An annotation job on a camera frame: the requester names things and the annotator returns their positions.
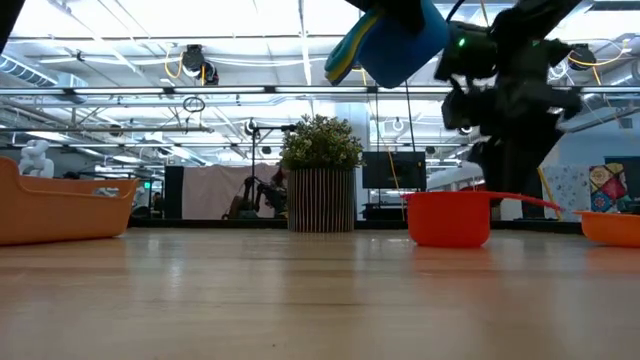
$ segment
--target fluorescent light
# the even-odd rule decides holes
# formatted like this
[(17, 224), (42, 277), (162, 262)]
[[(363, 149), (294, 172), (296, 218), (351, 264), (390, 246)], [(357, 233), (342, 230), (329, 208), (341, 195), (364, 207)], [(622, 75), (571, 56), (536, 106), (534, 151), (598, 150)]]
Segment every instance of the fluorescent light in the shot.
[(64, 95), (62, 89), (0, 89), (0, 95)]
[(100, 154), (99, 152), (97, 152), (95, 150), (91, 150), (91, 149), (82, 149), (82, 148), (80, 148), (80, 149), (78, 149), (78, 151), (83, 152), (83, 153), (88, 154), (88, 155), (93, 155), (93, 156), (100, 156), (100, 157), (104, 156), (103, 154)]
[(171, 80), (169, 80), (167, 78), (162, 78), (162, 79), (160, 79), (160, 81), (164, 82), (164, 83), (167, 83), (167, 84), (169, 84), (169, 85), (171, 85), (173, 87), (176, 87), (176, 84), (173, 81), (171, 81)]
[(148, 143), (148, 144), (141, 144), (141, 143), (129, 143), (129, 144), (124, 144), (124, 147), (135, 147), (135, 148), (140, 148), (140, 147), (162, 147), (162, 146), (168, 146), (171, 147), (173, 146), (173, 144), (168, 144), (168, 145), (164, 145), (164, 144), (158, 144), (158, 143)]
[(633, 79), (633, 75), (628, 75), (628, 76), (625, 76), (625, 77), (624, 77), (624, 78), (622, 78), (622, 79), (618, 79), (618, 80), (616, 80), (616, 81), (612, 82), (612, 83), (611, 83), (611, 85), (618, 85), (618, 84), (622, 84), (623, 82), (629, 81), (629, 80), (631, 80), (631, 79)]
[(124, 155), (116, 155), (113, 157), (113, 160), (116, 161), (120, 161), (120, 162), (126, 162), (129, 164), (138, 164), (143, 162), (142, 160), (138, 159), (138, 158), (134, 158), (133, 156), (124, 156)]
[(614, 86), (621, 84), (627, 80), (632, 78), (631, 75), (625, 77), (624, 79), (614, 81), (611, 86), (587, 86), (582, 88), (582, 92), (584, 93), (638, 93), (640, 92), (639, 86)]
[(426, 162), (428, 163), (435, 163), (435, 164), (439, 164), (439, 163), (455, 163), (455, 164), (460, 164), (462, 162), (462, 160), (458, 160), (458, 159), (427, 159)]
[(106, 148), (106, 147), (118, 147), (118, 144), (69, 144), (69, 147), (82, 147), (82, 148)]
[(385, 191), (385, 194), (389, 194), (389, 195), (406, 195), (406, 194), (413, 194), (415, 193), (415, 191), (403, 191), (403, 190), (387, 190)]
[(471, 150), (471, 148), (470, 148), (470, 147), (466, 147), (466, 148), (464, 148), (464, 149), (462, 149), (462, 150), (458, 150), (458, 151), (456, 151), (455, 153), (453, 153), (453, 154), (449, 155), (449, 159), (454, 159), (456, 156), (460, 156), (460, 155), (462, 155), (462, 154), (466, 153), (466, 152), (467, 152), (467, 151), (469, 151), (469, 150)]
[[(409, 87), (410, 94), (448, 94), (453, 87), (451, 86), (412, 86)], [(380, 88), (381, 93), (405, 93), (407, 88), (397, 87), (393, 89)]]
[(54, 132), (29, 131), (27, 132), (27, 135), (36, 136), (36, 137), (51, 140), (51, 141), (69, 141), (68, 137), (64, 135), (60, 135), (58, 133), (54, 133)]
[(425, 168), (427, 169), (457, 169), (460, 166), (458, 165), (427, 165)]
[(176, 94), (255, 94), (264, 93), (262, 86), (235, 87), (235, 86), (211, 86), (211, 87), (186, 87), (175, 88)]
[(276, 86), (277, 93), (366, 93), (365, 86)]
[(74, 91), (78, 95), (164, 94), (162, 88), (90, 88)]

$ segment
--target plant pot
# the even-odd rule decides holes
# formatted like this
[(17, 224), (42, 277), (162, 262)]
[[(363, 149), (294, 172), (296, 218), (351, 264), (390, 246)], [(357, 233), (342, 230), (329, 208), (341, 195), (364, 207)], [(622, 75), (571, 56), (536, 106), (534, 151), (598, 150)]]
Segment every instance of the plant pot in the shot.
[(290, 231), (353, 231), (355, 172), (332, 169), (291, 171), (287, 206)]

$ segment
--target wooden table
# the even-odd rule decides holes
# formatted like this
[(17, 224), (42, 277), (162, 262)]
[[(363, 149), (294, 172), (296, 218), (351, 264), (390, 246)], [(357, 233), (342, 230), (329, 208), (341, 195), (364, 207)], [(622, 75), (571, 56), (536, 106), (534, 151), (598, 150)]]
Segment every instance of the wooden table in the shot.
[(639, 275), (564, 235), (132, 230), (0, 248), (0, 359), (637, 360)]

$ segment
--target metal pole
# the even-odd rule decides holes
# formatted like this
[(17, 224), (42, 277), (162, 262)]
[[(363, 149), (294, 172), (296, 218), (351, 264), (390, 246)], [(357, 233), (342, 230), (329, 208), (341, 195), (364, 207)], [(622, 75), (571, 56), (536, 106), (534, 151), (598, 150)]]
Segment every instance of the metal pole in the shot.
[(213, 132), (212, 129), (204, 127), (180, 128), (180, 127), (130, 127), (130, 128), (0, 128), (0, 133), (28, 133), (32, 131), (46, 133), (87, 133), (87, 132), (108, 132), (108, 133), (130, 133), (130, 132)]
[[(256, 176), (256, 135), (258, 134), (258, 129), (254, 126), (253, 131), (251, 132), (251, 178), (255, 178)], [(256, 195), (256, 187), (251, 187), (251, 208), (255, 206), (255, 195)]]

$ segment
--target yellow cable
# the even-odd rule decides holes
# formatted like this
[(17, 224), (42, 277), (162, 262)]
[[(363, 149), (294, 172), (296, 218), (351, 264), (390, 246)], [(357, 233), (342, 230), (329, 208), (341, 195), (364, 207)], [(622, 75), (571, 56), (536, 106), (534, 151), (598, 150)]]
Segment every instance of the yellow cable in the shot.
[[(364, 86), (367, 86), (367, 76), (364, 73), (365, 70), (362, 69), (359, 71), (362, 73), (362, 82), (364, 83)], [(382, 145), (387, 148), (387, 154), (389, 155), (389, 164), (391, 164), (391, 173), (393, 174), (393, 181), (396, 183), (396, 190), (398, 191), (398, 195), (400, 195), (400, 204), (402, 206), (402, 221), (404, 221), (404, 198), (402, 197), (403, 194), (400, 194), (400, 184), (398, 183), (398, 177), (396, 176), (396, 168), (393, 165), (391, 149), (387, 146), (387, 144), (384, 143), (384, 139), (382, 139), (382, 136), (380, 136), (380, 125), (378, 124), (378, 121), (376, 121), (376, 132), (378, 133), (378, 141), (382, 141)]]
[[(549, 187), (549, 183), (547, 182), (547, 178), (544, 176), (544, 172), (541, 168), (538, 168), (538, 176), (540, 176), (540, 182), (542, 182), (542, 186), (544, 186), (544, 190), (547, 192), (547, 196), (549, 197), (549, 201), (555, 204), (555, 200), (553, 199), (553, 194), (551, 193), (551, 188)], [(562, 221), (562, 213), (558, 209), (554, 209), (556, 212), (556, 217), (559, 221)]]
[(607, 60), (607, 61), (603, 61), (601, 63), (599, 62), (595, 62), (595, 63), (586, 63), (586, 62), (582, 62), (579, 60), (576, 60), (574, 58), (571, 57), (571, 54), (569, 54), (569, 60), (578, 64), (578, 65), (582, 65), (582, 66), (602, 66), (602, 65), (607, 65), (607, 64), (611, 64), (614, 61), (618, 61), (620, 60), (620, 58), (622, 57), (622, 54), (625, 53), (624, 49), (627, 48), (627, 42), (628, 40), (625, 40), (622, 42), (622, 49), (620, 49), (620, 53), (618, 54), (618, 56), (614, 57), (613, 59)]
[(169, 75), (170, 77), (177, 79), (180, 77), (180, 74), (182, 74), (182, 56), (184, 55), (184, 51), (180, 53), (180, 64), (178, 64), (178, 74), (174, 75), (171, 73), (171, 71), (169, 71), (169, 51), (167, 51), (167, 57), (165, 58), (165, 62), (164, 62), (164, 71), (167, 73), (167, 75)]

